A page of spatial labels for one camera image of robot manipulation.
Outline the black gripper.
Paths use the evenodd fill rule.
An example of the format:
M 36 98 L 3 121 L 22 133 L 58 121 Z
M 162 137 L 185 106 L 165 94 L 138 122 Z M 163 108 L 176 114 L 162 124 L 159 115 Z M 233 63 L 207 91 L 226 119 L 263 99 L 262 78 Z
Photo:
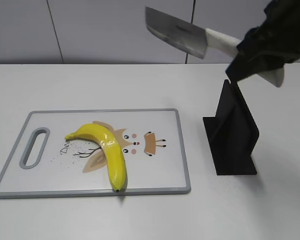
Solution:
M 272 0 L 263 11 L 264 22 L 246 33 L 238 52 L 228 53 L 232 62 L 225 73 L 232 82 L 252 75 L 282 82 L 285 63 L 300 59 L 300 0 Z

